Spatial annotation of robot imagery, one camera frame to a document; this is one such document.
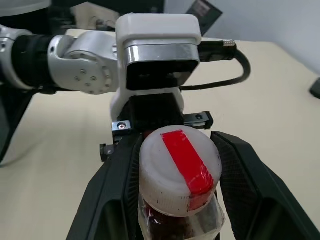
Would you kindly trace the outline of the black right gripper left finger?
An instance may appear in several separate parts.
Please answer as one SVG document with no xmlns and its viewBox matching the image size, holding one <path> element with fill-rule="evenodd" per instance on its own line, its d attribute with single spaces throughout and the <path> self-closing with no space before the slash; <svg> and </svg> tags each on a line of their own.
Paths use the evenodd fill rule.
<svg viewBox="0 0 320 240">
<path fill-rule="evenodd" d="M 68 240 L 142 240 L 138 221 L 139 153 L 143 137 L 121 136 L 114 152 L 90 180 Z"/>
</svg>

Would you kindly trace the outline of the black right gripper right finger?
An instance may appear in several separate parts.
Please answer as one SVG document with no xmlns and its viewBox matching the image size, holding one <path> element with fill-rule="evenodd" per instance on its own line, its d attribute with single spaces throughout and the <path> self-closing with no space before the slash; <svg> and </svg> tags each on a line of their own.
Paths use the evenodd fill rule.
<svg viewBox="0 0 320 240">
<path fill-rule="evenodd" d="M 320 232 L 284 181 L 244 140 L 213 131 L 220 187 L 237 240 L 318 240 Z"/>
</svg>

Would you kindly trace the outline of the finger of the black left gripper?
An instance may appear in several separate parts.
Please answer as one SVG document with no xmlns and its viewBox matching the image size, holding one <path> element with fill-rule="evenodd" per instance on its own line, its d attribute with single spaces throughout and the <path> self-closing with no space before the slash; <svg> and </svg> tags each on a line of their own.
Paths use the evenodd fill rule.
<svg viewBox="0 0 320 240">
<path fill-rule="evenodd" d="M 106 162 L 108 159 L 110 159 L 112 154 L 115 152 L 120 142 L 120 136 L 113 135 L 112 140 L 112 144 L 103 143 L 99 145 L 100 158 L 102 162 Z"/>
</svg>

